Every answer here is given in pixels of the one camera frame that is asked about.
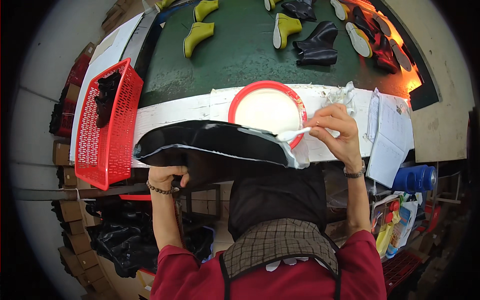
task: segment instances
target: white spoon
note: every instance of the white spoon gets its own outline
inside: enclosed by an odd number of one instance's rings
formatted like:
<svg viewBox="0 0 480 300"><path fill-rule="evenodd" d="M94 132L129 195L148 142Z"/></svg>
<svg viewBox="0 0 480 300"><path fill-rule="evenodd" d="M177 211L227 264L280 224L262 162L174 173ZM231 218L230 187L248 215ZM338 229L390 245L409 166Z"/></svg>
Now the white spoon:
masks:
<svg viewBox="0 0 480 300"><path fill-rule="evenodd" d="M276 136L276 139L277 139L277 141L280 141L280 142L288 142L288 141L293 140L299 134L309 132L310 129L312 129L312 128L311 127L305 127L305 128L302 128L300 130L295 130L295 131L287 130L287 131L284 131L284 132L278 134Z"/></svg>

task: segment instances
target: yellow rubber boot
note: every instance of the yellow rubber boot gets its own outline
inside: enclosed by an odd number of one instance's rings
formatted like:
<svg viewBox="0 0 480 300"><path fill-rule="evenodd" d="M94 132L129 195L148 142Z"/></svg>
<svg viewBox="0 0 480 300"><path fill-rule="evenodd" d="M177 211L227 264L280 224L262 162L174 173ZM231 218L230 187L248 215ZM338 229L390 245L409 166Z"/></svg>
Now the yellow rubber boot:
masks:
<svg viewBox="0 0 480 300"><path fill-rule="evenodd" d="M265 8L268 11L274 10L275 9L275 3L280 2L281 0L264 0L265 2Z"/></svg>
<svg viewBox="0 0 480 300"><path fill-rule="evenodd" d="M197 6L195 6L195 8L193 9L193 21L201 22L209 13L217 9L218 9L218 0L200 1L200 3Z"/></svg>
<svg viewBox="0 0 480 300"><path fill-rule="evenodd" d="M335 8L335 14L340 20L343 21L348 18L350 8L347 5L338 2L338 0L330 0L330 4Z"/></svg>
<svg viewBox="0 0 480 300"><path fill-rule="evenodd" d="M345 25L345 28L350 36L350 40L352 41L355 51L357 51L363 57L372 57L372 47L368 42L367 35L351 22L348 22Z"/></svg>
<svg viewBox="0 0 480 300"><path fill-rule="evenodd" d="M173 3L173 1L175 1L175 0L161 0L159 2L155 2L156 9L158 11L162 11L165 8L167 8L168 6L170 6L170 4Z"/></svg>
<svg viewBox="0 0 480 300"><path fill-rule="evenodd" d="M277 13L275 17L275 28L273 29L273 45L277 49L287 46L287 37L301 31L299 19L290 18L286 14Z"/></svg>
<svg viewBox="0 0 480 300"><path fill-rule="evenodd" d="M183 40L183 55L186 58L190 58L192 56L193 49L195 49L195 46L197 46L198 43L200 43L207 37L213 35L214 27L215 23L193 23L192 28L190 29L190 33Z"/></svg>

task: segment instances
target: tiled floor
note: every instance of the tiled floor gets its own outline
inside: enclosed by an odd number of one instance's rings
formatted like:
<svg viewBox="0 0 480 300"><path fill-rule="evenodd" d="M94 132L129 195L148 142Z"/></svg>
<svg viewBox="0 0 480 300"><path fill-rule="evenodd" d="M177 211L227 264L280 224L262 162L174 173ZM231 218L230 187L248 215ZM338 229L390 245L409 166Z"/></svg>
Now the tiled floor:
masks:
<svg viewBox="0 0 480 300"><path fill-rule="evenodd" d="M215 224L215 238L213 242L213 253L228 249L233 244L232 235L228 232L228 211L230 207L230 190L231 183L222 184L221 192L221 208L220 220ZM181 197L182 210L186 211L185 196ZM216 214L215 208L215 190L193 192L192 193L192 211L203 214Z"/></svg>

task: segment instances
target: red crate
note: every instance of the red crate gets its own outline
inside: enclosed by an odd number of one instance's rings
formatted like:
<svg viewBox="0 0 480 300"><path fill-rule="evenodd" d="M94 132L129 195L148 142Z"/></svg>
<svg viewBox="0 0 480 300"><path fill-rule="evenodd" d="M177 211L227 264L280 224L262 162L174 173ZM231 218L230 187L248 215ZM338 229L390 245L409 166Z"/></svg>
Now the red crate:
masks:
<svg viewBox="0 0 480 300"><path fill-rule="evenodd" d="M117 69L121 73L121 79L110 122L100 129L96 126L98 115L94 99L99 95L97 81L113 74ZM133 131L143 84L143 80L130 66L130 58L92 79L78 124L75 154L77 177L104 191L110 184L130 177Z"/></svg>
<svg viewBox="0 0 480 300"><path fill-rule="evenodd" d="M62 117L60 122L60 129L55 133L56 136L71 137L73 127L73 116L75 115L75 108L77 102L65 98L63 100Z"/></svg>
<svg viewBox="0 0 480 300"><path fill-rule="evenodd" d="M65 83L65 86L68 86L69 84L82 86L82 83L84 82L85 74L87 73L88 63L90 62L90 60L91 58L85 54L82 54L77 59L75 64L73 64L73 67L70 70L70 73L68 74L67 82Z"/></svg>
<svg viewBox="0 0 480 300"><path fill-rule="evenodd" d="M408 251L397 253L382 264L387 296L421 264L421 258Z"/></svg>

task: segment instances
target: wrist watch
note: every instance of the wrist watch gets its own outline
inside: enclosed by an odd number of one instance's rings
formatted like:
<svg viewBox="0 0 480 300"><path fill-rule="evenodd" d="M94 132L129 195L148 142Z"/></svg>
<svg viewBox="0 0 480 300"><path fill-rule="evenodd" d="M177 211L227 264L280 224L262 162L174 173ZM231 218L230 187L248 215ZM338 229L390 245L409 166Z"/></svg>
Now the wrist watch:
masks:
<svg viewBox="0 0 480 300"><path fill-rule="evenodd" d="M361 160L361 170L360 172L357 172L357 173L347 173L347 169L344 167L343 168L343 172L345 173L345 177L347 178L359 178L361 177L363 174L365 174L365 161L362 159Z"/></svg>

